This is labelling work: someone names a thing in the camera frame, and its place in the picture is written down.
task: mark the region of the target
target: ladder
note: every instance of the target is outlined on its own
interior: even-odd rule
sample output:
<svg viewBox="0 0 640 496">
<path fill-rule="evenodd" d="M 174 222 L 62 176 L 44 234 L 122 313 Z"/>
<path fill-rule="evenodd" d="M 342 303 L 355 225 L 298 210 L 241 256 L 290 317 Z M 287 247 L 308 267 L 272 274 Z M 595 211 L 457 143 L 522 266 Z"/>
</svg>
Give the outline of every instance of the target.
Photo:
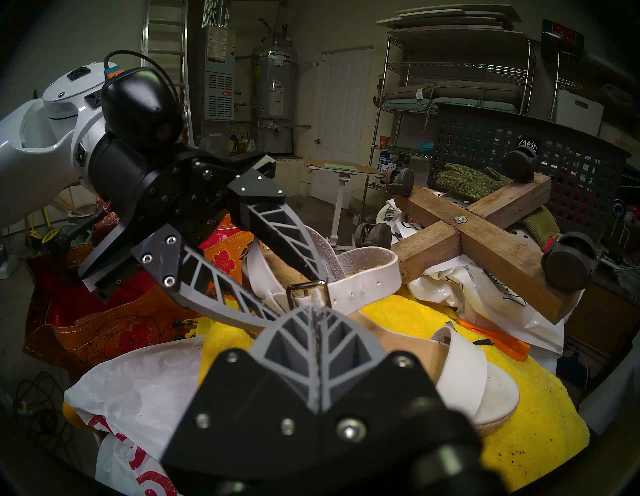
<svg viewBox="0 0 640 496">
<path fill-rule="evenodd" d="M 188 6 L 188 0 L 148 0 L 141 52 L 157 62 L 178 89 L 184 113 L 182 141 L 195 147 L 187 65 Z"/>
</svg>

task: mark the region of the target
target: white sandal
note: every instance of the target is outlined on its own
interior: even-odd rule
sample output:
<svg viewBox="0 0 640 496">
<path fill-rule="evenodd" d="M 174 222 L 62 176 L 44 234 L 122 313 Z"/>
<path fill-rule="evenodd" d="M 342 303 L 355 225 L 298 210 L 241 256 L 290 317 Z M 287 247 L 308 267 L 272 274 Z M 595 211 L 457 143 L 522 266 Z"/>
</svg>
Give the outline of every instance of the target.
<svg viewBox="0 0 640 496">
<path fill-rule="evenodd" d="M 326 296 L 334 310 L 348 315 L 371 331 L 387 351 L 404 349 L 420 359 L 448 408 L 463 412 L 482 434 L 496 430 L 515 411 L 520 400 L 518 385 L 500 367 L 487 361 L 484 352 L 462 337 L 451 323 L 432 339 L 416 338 L 384 329 L 359 310 L 394 294 L 402 280 L 397 255 L 385 248 L 357 248 L 336 256 L 327 241 L 309 229 L 326 264 L 325 286 L 309 283 L 271 251 L 254 242 L 243 262 L 253 292 L 281 315 L 293 306 L 324 304 Z M 307 286 L 304 296 L 285 290 Z"/>
</svg>

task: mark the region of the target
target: water heater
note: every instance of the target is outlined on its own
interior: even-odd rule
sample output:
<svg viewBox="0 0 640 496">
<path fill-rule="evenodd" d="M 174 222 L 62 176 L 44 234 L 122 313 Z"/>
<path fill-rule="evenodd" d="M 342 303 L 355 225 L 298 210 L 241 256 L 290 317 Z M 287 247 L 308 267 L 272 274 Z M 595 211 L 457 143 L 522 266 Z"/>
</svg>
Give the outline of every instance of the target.
<svg viewBox="0 0 640 496">
<path fill-rule="evenodd" d="M 288 40 L 276 38 L 275 43 L 261 45 L 253 51 L 253 66 L 257 146 L 267 153 L 292 154 L 298 57 Z"/>
</svg>

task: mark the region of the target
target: caster wheel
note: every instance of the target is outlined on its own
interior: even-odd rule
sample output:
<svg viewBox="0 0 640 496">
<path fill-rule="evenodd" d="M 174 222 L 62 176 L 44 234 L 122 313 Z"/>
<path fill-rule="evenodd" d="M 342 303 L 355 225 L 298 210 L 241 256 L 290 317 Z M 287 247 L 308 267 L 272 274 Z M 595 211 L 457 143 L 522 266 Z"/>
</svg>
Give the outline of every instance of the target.
<svg viewBox="0 0 640 496">
<path fill-rule="evenodd" d="M 360 224 L 356 229 L 356 248 L 365 246 L 379 246 L 380 248 L 391 248 L 391 226 L 381 222 L 380 224 Z"/>
<path fill-rule="evenodd" d="M 392 196 L 409 196 L 413 191 L 413 171 L 401 169 L 393 171 L 391 179 L 387 183 L 387 193 Z"/>
<path fill-rule="evenodd" d="M 541 260 L 549 286 L 566 294 L 584 289 L 596 264 L 595 245 L 579 232 L 569 232 L 555 240 Z"/>
<path fill-rule="evenodd" d="M 538 155 L 527 145 L 520 145 L 502 159 L 502 170 L 506 177 L 516 182 L 532 182 Z"/>
</svg>

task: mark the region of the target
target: orange scissors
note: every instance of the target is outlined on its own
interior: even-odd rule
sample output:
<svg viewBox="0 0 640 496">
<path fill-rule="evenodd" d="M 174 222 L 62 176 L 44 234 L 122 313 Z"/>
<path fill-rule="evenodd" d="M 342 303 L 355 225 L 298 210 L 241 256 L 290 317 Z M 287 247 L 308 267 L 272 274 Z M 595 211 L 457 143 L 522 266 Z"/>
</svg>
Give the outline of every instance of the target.
<svg viewBox="0 0 640 496">
<path fill-rule="evenodd" d="M 471 322 L 467 322 L 466 320 L 456 319 L 458 325 L 464 327 L 465 329 L 469 329 L 470 331 L 477 332 L 483 336 L 487 336 L 495 347 L 503 352 L 505 355 L 510 356 L 514 360 L 518 360 L 519 362 L 526 362 L 527 357 L 529 356 L 529 350 L 531 347 L 525 343 L 520 341 L 519 339 L 515 339 L 513 336 L 508 334 L 493 331 L 491 329 L 486 329 L 484 327 L 478 327 Z"/>
</svg>

